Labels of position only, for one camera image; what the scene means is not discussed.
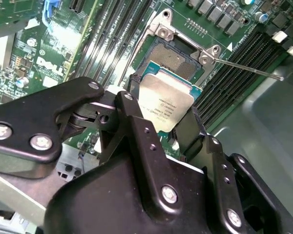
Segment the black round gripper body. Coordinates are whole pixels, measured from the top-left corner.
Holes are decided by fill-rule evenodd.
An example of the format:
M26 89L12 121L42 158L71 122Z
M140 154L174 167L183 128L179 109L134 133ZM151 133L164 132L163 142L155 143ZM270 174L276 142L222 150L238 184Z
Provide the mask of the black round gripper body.
M61 187L44 217L46 234L221 234L223 225L208 205L205 176L171 157L168 162L183 199L181 214L160 223L143 208L127 156L113 159Z

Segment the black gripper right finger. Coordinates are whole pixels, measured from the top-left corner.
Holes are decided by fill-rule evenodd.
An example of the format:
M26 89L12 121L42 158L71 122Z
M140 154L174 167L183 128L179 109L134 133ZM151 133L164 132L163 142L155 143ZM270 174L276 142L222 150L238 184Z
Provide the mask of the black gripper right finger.
M221 143L206 132L197 108L187 110L175 131L185 162L204 172L206 218L211 232L248 233L234 168Z

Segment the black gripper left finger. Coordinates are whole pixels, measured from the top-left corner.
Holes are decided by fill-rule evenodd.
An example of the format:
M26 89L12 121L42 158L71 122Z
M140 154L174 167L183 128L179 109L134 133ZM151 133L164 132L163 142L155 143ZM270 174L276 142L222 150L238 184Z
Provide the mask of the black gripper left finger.
M153 124L129 92L108 94L81 77L0 105L0 172L42 178L55 167L65 139L87 127L101 132L100 166L127 156L144 210L173 221L183 209L175 176Z

